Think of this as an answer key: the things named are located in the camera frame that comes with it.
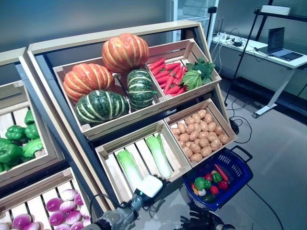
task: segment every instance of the red carrot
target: red carrot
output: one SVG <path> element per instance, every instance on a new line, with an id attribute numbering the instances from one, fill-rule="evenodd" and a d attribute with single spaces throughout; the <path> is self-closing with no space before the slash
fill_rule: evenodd
<path id="1" fill-rule="evenodd" d="M 168 75 L 168 71 L 164 70 L 164 71 L 158 73 L 157 75 L 155 75 L 154 77 L 157 79 L 157 78 L 160 78 L 160 77 L 164 77 L 166 75 Z"/>
<path id="2" fill-rule="evenodd" d="M 164 77 L 160 77 L 160 78 L 157 79 L 157 82 L 159 83 L 159 85 L 161 85 L 163 83 L 166 83 L 168 78 L 171 78 L 171 76 L 167 75 L 167 76 L 164 76 Z"/>
<path id="3" fill-rule="evenodd" d="M 174 76 L 176 79 L 179 79 L 183 73 L 184 67 L 181 66 L 180 69 L 177 71 L 176 75 Z"/>
<path id="4" fill-rule="evenodd" d="M 150 69 L 150 70 L 153 70 L 153 69 L 155 69 L 156 67 L 162 65 L 164 62 L 165 62 L 165 58 L 164 58 L 164 59 L 161 59 L 161 60 L 158 60 L 158 61 L 156 61 L 156 62 L 150 64 L 150 65 L 149 65 L 149 69 Z"/>
<path id="5" fill-rule="evenodd" d="M 164 89 L 164 88 L 165 88 L 165 85 L 166 85 L 166 83 L 161 84 L 161 85 L 160 85 L 161 89 Z"/>
<path id="6" fill-rule="evenodd" d="M 164 68 L 164 66 L 165 66 L 165 64 L 163 63 L 162 65 L 158 66 L 157 68 L 154 68 L 154 69 L 152 70 L 152 74 L 153 74 L 153 75 L 156 75 L 157 73 L 159 73 L 160 69 L 163 69 L 163 68 Z"/>
<path id="7" fill-rule="evenodd" d="M 176 68 L 177 66 L 180 66 L 180 63 L 171 63 L 171 64 L 165 65 L 165 69 L 166 70 L 171 70 L 171 69 Z"/>
<path id="8" fill-rule="evenodd" d="M 219 166 L 217 166 L 217 164 L 214 164 L 214 165 L 216 167 L 217 172 L 221 175 L 222 179 L 227 182 L 228 176 L 220 169 Z"/>
<path id="9" fill-rule="evenodd" d="M 170 88 L 166 94 L 174 94 L 174 93 L 178 93 L 180 90 L 179 86 L 175 85 L 173 88 Z"/>
<path id="10" fill-rule="evenodd" d="M 178 70 L 180 69 L 180 66 L 176 66 L 169 74 L 174 77 Z"/>
<path id="11" fill-rule="evenodd" d="M 169 88 L 171 87 L 171 84 L 173 84 L 173 82 L 174 82 L 174 78 L 169 77 L 167 79 L 165 87 L 164 87 L 164 93 L 166 93 L 169 90 Z"/>

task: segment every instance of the pumpkin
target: pumpkin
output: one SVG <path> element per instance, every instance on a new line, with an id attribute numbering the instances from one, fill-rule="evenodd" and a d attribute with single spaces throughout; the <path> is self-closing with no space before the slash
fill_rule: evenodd
<path id="1" fill-rule="evenodd" d="M 64 78 L 63 87 L 67 96 L 75 103 L 94 90 L 108 90 L 114 84 L 110 71 L 97 64 L 81 63 L 72 67 Z"/>
<path id="2" fill-rule="evenodd" d="M 135 69 L 127 76 L 128 98 L 134 110 L 143 109 L 152 104 L 156 91 L 152 90 L 152 79 L 145 69 Z"/>
<path id="3" fill-rule="evenodd" d="M 126 115 L 129 104 L 124 96 L 116 92 L 95 90 L 80 98 L 75 111 L 82 125 L 97 125 Z"/>
<path id="4" fill-rule="evenodd" d="M 121 34 L 106 41 L 102 47 L 102 59 L 112 72 L 123 73 L 140 67 L 148 59 L 147 43 L 133 34 Z"/>

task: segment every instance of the black cable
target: black cable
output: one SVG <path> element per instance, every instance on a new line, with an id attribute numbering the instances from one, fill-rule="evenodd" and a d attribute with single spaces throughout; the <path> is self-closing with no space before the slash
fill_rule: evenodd
<path id="1" fill-rule="evenodd" d="M 280 221 L 278 215 L 276 214 L 276 212 L 274 211 L 274 209 L 249 185 L 249 184 L 246 184 L 269 208 L 270 210 L 274 213 L 274 215 L 276 216 L 280 226 L 282 227 L 282 230 L 283 230 L 283 224 L 282 222 Z"/>

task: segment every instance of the gray floor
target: gray floor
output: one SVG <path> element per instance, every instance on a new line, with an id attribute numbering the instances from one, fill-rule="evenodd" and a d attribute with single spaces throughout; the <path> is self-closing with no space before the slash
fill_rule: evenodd
<path id="1" fill-rule="evenodd" d="M 241 96 L 233 95 L 235 97 L 230 96 L 227 101 L 227 109 Z M 249 185 L 276 211 L 285 230 L 306 230 L 307 127 L 275 110 L 254 119 L 251 115 L 258 110 L 257 103 L 246 97 L 241 100 L 248 104 L 244 109 L 236 110 L 236 115 L 247 119 L 252 126 L 251 140 L 240 144 L 253 155 L 248 163 L 254 173 Z M 243 106 L 242 101 L 235 101 L 234 108 Z M 233 112 L 228 111 L 228 114 L 232 116 Z M 237 141 L 244 142 L 249 133 L 250 129 L 243 123 Z M 180 215 L 189 216 L 187 201 L 185 187 L 181 186 L 162 201 L 156 213 L 141 211 L 133 229 L 178 228 Z M 247 186 L 216 213 L 237 230 L 250 230 L 252 223 L 253 230 L 281 229 L 271 210 Z"/>

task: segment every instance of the leafy green vegetable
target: leafy green vegetable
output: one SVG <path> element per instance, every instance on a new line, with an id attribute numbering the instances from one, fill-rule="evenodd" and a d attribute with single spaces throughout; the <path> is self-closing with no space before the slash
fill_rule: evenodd
<path id="1" fill-rule="evenodd" d="M 172 172 L 167 162 L 161 135 L 159 134 L 157 137 L 148 137 L 146 139 L 146 144 L 153 154 L 154 162 L 157 165 L 161 176 L 165 179 L 170 178 Z"/>
<path id="2" fill-rule="evenodd" d="M 133 156 L 127 150 L 123 150 L 117 154 L 116 158 L 123 168 L 125 175 L 134 191 L 142 181 L 142 177 L 140 176 L 135 165 Z"/>

